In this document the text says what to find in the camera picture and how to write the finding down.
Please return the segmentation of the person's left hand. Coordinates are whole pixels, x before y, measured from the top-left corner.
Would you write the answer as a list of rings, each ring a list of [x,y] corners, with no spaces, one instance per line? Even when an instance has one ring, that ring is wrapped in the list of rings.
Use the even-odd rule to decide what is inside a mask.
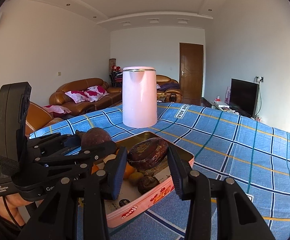
[[[18,193],[5,196],[5,200],[0,197],[0,216],[11,223],[17,222],[19,226],[23,226],[25,221],[18,208],[31,203],[24,200]]]

